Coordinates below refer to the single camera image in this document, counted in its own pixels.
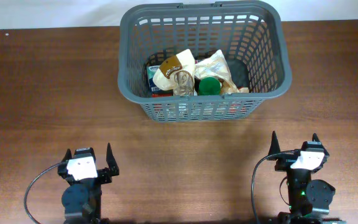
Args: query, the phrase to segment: white wall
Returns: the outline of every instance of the white wall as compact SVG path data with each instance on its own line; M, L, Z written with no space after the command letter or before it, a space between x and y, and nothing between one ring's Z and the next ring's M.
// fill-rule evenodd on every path
M358 0L263 0L283 21L358 19ZM213 0L0 0L0 29L118 26L131 7Z

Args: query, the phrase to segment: clear plastic bottle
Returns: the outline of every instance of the clear plastic bottle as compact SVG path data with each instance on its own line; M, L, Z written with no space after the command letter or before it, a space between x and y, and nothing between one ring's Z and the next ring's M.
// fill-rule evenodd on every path
M194 95L194 79L187 71L180 71L175 74L175 82L178 84L173 89L176 96L193 96Z

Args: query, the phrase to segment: laundry basket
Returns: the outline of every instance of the laundry basket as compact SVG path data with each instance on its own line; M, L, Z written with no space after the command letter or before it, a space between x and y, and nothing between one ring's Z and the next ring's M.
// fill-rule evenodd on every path
M152 98L146 68L186 49L195 59L221 49L233 82L250 93ZM118 86L153 120L244 118L264 100L284 94L291 79L280 16L264 2L145 4L121 20Z

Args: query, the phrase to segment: green jar lid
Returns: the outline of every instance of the green jar lid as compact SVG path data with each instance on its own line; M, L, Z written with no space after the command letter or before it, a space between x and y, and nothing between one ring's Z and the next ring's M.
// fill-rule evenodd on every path
M198 94L200 96L219 95L220 92L221 84L217 79L208 77L200 81L200 86L198 87Z

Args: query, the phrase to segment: brown tabletop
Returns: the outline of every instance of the brown tabletop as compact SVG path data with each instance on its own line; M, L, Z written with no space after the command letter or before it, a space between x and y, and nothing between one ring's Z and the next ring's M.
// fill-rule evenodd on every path
M0 30L0 223L31 223L25 189L67 148L93 147L102 168L108 142L121 174L102 187L103 217L252 219L252 170L273 130L283 150L318 134L331 157L312 178L336 188L329 216L358 223L358 21L283 28L293 72L287 93L246 119L169 124L151 121L119 92L118 27ZM260 216L288 211L278 191L285 174L273 167L258 170ZM67 187L56 170L45 175L30 192L30 211L42 223L63 223Z

